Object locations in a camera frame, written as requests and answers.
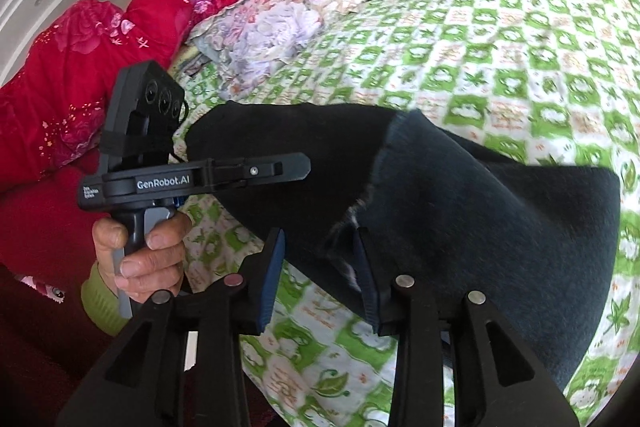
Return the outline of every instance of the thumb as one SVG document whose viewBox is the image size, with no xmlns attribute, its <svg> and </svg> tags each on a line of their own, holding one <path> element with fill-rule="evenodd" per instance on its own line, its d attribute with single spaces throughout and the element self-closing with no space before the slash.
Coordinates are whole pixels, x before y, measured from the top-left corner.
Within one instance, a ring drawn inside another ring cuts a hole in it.
<svg viewBox="0 0 640 427">
<path fill-rule="evenodd" d="M 98 267 L 103 274 L 113 277 L 113 251 L 124 248 L 129 235 L 127 229 L 122 223 L 104 217 L 94 223 L 92 234 Z"/>
</svg>

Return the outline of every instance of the screw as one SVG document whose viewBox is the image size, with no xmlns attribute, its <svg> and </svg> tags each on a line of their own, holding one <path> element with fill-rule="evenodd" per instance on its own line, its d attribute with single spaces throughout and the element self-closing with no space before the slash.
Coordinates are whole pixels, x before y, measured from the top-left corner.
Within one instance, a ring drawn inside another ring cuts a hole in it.
<svg viewBox="0 0 640 427">
<path fill-rule="evenodd" d="M 151 300 L 154 304 L 167 304 L 171 299 L 171 292 L 169 290 L 158 290 L 151 295 Z"/>
<path fill-rule="evenodd" d="M 401 288 L 411 288 L 415 284 L 415 279 L 410 275 L 399 275 L 396 277 L 396 284 Z"/>
<path fill-rule="evenodd" d="M 230 273 L 225 276 L 225 286 L 230 286 L 231 288 L 235 286 L 239 286 L 244 282 L 244 278 L 239 273 Z"/>
<path fill-rule="evenodd" d="M 466 298 L 468 298 L 471 302 L 473 302 L 473 304 L 484 304 L 484 302 L 486 301 L 486 296 L 484 295 L 484 293 L 479 292 L 478 290 L 473 290 L 472 292 L 469 292 L 469 295 L 466 296 Z"/>
</svg>

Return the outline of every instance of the device handle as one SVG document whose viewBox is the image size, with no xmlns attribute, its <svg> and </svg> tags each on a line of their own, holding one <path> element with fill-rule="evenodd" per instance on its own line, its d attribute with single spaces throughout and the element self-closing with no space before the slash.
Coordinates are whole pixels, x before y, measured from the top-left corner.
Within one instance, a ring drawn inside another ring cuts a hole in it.
<svg viewBox="0 0 640 427">
<path fill-rule="evenodd" d="M 169 219 L 175 214 L 175 207 L 153 206 L 147 209 L 113 212 L 111 217 L 122 223 L 129 233 L 127 244 L 124 248 L 113 252 L 113 271 L 120 275 L 120 263 L 124 256 L 137 252 L 146 245 L 145 236 L 151 232 L 156 224 Z M 130 319 L 142 306 L 141 303 L 130 299 L 127 294 L 118 288 L 118 311 L 124 319 Z"/>
</svg>

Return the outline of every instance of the camera lens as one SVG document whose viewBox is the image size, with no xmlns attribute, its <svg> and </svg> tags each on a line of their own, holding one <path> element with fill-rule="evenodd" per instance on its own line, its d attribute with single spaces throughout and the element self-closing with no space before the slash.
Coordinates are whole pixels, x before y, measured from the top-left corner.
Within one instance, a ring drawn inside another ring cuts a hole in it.
<svg viewBox="0 0 640 427">
<path fill-rule="evenodd" d="M 180 116 L 180 100 L 174 100 L 174 105 L 171 106 L 171 118 L 178 118 Z"/>
<path fill-rule="evenodd" d="M 152 80 L 146 84 L 145 100 L 146 103 L 154 103 L 156 101 L 156 94 L 158 94 L 158 84 L 155 80 Z"/>
<path fill-rule="evenodd" d="M 171 107 L 171 93 L 166 88 L 164 88 L 160 92 L 160 100 L 158 102 L 158 107 L 160 108 L 160 112 L 162 114 L 166 114 L 167 111 L 169 111 L 169 107 Z"/>
</svg>

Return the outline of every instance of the logo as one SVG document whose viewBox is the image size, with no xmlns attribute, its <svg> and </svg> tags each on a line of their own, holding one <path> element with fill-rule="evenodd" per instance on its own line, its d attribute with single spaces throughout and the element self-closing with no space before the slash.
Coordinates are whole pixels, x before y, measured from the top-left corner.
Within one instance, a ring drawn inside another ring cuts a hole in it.
<svg viewBox="0 0 640 427">
<path fill-rule="evenodd" d="M 177 172 L 175 176 L 144 176 L 136 179 L 138 193 L 185 187 L 193 187 L 191 172 Z"/>
<path fill-rule="evenodd" d="M 91 198 L 95 198 L 99 192 L 100 190 L 98 190 L 97 188 L 82 186 L 82 193 L 84 195 L 85 200 L 90 200 Z"/>
</svg>

